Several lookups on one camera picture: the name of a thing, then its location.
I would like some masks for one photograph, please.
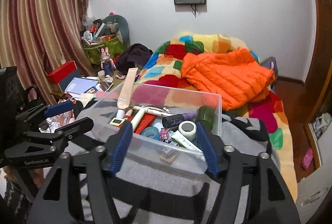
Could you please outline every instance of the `pink slipper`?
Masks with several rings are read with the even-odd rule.
[[[309,148],[308,151],[305,153],[303,159],[302,159],[302,167],[304,169],[308,169],[312,159],[313,159],[312,148]]]

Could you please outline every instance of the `wall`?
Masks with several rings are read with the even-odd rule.
[[[304,80],[310,65],[314,0],[207,0],[196,18],[173,0],[90,0],[90,7],[96,18],[111,11],[125,17],[131,43],[152,50],[183,32],[222,33],[242,39],[261,59],[275,56],[282,76]]]

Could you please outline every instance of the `red box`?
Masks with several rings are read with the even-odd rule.
[[[56,70],[49,73],[47,75],[47,80],[51,84],[59,83],[76,69],[77,67],[74,61],[66,62],[62,66],[58,67]]]

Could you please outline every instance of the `tape roll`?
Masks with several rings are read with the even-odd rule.
[[[196,130],[197,127],[192,121],[184,121],[179,125],[179,132],[190,141],[196,137]]]
[[[141,135],[143,135],[144,137],[147,138],[153,138],[154,136],[158,136],[158,140],[159,140],[159,131],[156,127],[148,127],[145,128],[142,132]]]

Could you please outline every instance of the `wooden floor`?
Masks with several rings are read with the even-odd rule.
[[[283,101],[283,107],[288,119],[290,132],[293,138],[294,167],[297,181],[314,172],[314,160],[307,170],[302,168],[302,158],[311,147],[309,138],[303,129],[304,120],[308,114],[308,107],[303,103],[304,87],[301,84],[277,80],[275,92]]]

